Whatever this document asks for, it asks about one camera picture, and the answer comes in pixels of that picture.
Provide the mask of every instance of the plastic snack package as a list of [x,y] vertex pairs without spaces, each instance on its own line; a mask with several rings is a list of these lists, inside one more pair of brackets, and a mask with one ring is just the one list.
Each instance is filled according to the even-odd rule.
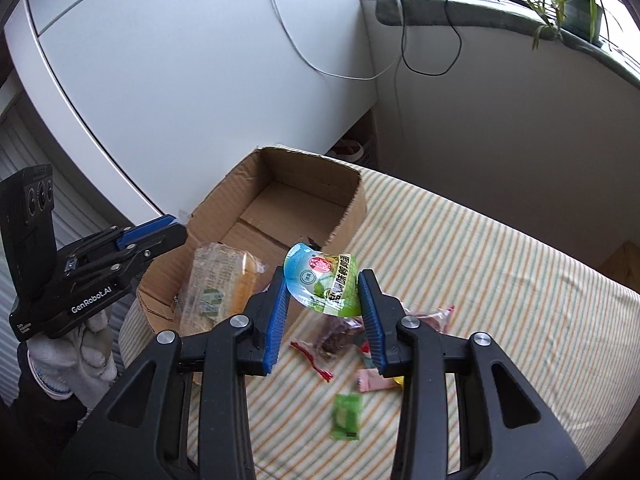
[[364,325],[360,317],[322,316],[320,330],[307,342],[294,339],[290,345],[300,350],[313,369],[327,382],[334,378],[330,366],[343,355],[356,338],[364,334]]
[[[430,314],[412,314],[405,309],[408,316],[417,317],[434,330],[443,334],[446,334],[449,330],[449,323],[454,311],[455,306],[453,305],[449,305],[447,308],[440,308],[436,312],[432,312]],[[387,379],[378,374],[378,370],[375,368],[371,359],[369,342],[367,341],[366,335],[357,336],[355,345],[360,351],[360,357],[362,357],[362,362],[364,364],[364,368],[356,372],[356,382],[358,383],[358,389],[361,392],[385,390],[387,388],[395,388],[396,386],[404,387],[404,377]]]
[[284,259],[291,295],[304,306],[330,316],[360,316],[358,264],[351,254],[324,254],[294,245]]
[[331,437],[336,440],[359,440],[361,410],[359,394],[336,395],[332,411]]
[[447,308],[439,308],[431,314],[411,314],[407,309],[405,309],[405,311],[408,316],[415,316],[437,332],[446,334],[449,333],[449,323],[451,322],[451,316],[453,316],[455,309],[455,306],[449,305]]
[[356,382],[361,393],[386,390],[399,386],[396,378],[387,379],[380,375],[375,368],[361,368],[356,371]]
[[198,247],[189,279],[176,299],[177,332],[208,332],[242,312],[262,272],[263,265],[247,251],[215,242]]

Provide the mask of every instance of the blue green snack package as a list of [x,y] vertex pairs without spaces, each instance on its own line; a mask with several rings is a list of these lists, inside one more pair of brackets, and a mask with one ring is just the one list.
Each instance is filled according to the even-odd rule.
[[291,295],[308,308],[330,316],[360,316],[358,264],[351,254],[335,256],[294,245],[284,259]]
[[360,439],[359,394],[336,395],[332,412],[331,437],[336,440]]

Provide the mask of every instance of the potted plant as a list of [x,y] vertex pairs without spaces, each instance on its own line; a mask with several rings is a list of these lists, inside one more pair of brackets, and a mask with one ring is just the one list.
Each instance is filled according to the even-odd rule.
[[[538,5],[532,6],[531,0],[527,0],[527,2],[533,10],[540,14]],[[562,19],[558,28],[564,28],[579,38],[599,46],[600,22],[604,12],[602,5],[598,5],[596,0],[563,0],[562,5]],[[550,6],[557,10],[556,0]]]

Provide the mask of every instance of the white work glove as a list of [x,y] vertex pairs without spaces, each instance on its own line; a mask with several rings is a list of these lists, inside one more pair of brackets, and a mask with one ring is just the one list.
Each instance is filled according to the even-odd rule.
[[49,397],[76,397],[94,408],[115,380],[111,330],[105,311],[58,339],[38,334],[27,341],[28,361],[36,382]]

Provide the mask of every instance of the black cable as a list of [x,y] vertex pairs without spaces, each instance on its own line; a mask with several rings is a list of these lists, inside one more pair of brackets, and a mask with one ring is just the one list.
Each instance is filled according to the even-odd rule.
[[401,4],[400,6],[402,7],[402,38],[400,40],[400,51],[401,51],[401,54],[402,54],[402,62],[404,62],[404,65],[411,72],[414,72],[416,74],[425,75],[425,76],[429,76],[429,77],[439,77],[441,75],[445,75],[456,64],[456,62],[458,61],[458,58],[460,58],[460,53],[462,52],[462,37],[460,36],[460,33],[458,32],[456,27],[454,27],[453,23],[451,23],[451,18],[449,16],[449,11],[447,10],[447,6],[449,5],[449,0],[445,0],[444,1],[444,14],[447,17],[447,22],[449,23],[449,27],[451,27],[453,29],[453,31],[456,33],[456,36],[458,37],[458,52],[457,52],[456,57],[454,58],[454,60],[447,67],[447,69],[444,70],[443,72],[440,72],[440,73],[437,73],[437,74],[430,74],[428,72],[421,72],[420,70],[416,70],[415,68],[411,67],[411,65],[409,65],[408,61],[406,60],[406,56],[405,56],[405,52],[404,52],[405,43],[406,43],[406,12],[404,10],[404,0],[400,0],[400,4]]
[[[400,125],[400,136],[402,137],[402,144],[404,149],[408,151],[408,147],[406,145],[406,135],[404,133],[404,121],[402,120],[402,107],[400,106],[400,96],[398,95],[398,71],[400,70],[401,64],[402,59],[398,59],[398,64],[396,64],[396,71],[394,72],[394,96],[396,98],[396,111],[398,112],[398,123]],[[391,170],[392,174],[396,172],[396,169],[398,168],[398,162],[400,162],[399,158],[393,170]]]

